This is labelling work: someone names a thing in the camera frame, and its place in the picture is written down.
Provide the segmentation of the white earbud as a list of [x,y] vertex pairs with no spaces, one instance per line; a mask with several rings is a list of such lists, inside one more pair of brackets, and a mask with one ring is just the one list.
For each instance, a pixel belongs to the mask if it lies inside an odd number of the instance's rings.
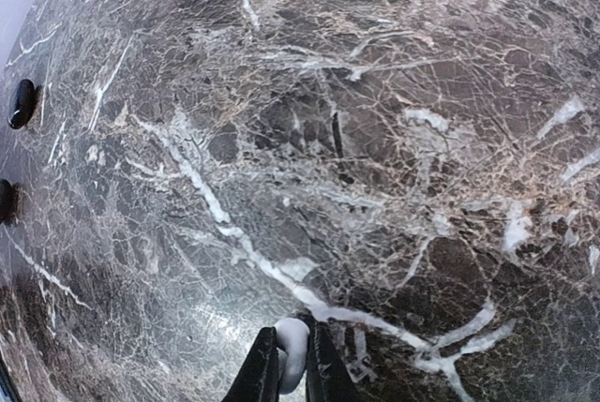
[[278,391],[292,393],[300,383],[305,370],[310,330],[298,318],[285,318],[275,324],[278,353]]

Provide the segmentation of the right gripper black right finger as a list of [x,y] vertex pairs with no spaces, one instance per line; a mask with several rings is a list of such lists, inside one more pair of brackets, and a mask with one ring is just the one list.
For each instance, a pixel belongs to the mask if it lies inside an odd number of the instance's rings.
[[322,322],[315,321],[310,327],[306,371],[306,401],[360,401],[359,392]]

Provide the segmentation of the black oval charging case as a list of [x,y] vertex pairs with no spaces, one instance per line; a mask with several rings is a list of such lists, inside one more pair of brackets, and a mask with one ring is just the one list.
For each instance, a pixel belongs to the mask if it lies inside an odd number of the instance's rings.
[[15,210],[16,189],[6,179],[0,181],[0,221],[8,222]]

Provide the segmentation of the black round charging case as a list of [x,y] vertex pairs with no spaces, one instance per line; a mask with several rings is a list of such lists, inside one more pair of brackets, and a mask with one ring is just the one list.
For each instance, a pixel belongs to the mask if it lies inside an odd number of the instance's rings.
[[24,127],[31,119],[37,103],[37,91],[29,79],[20,80],[10,99],[7,117],[12,129]]

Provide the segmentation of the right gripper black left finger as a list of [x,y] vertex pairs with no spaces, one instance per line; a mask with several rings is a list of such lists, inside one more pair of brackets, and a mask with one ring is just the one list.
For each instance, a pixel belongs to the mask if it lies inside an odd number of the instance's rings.
[[277,331],[275,327],[263,327],[222,401],[279,401],[278,372]]

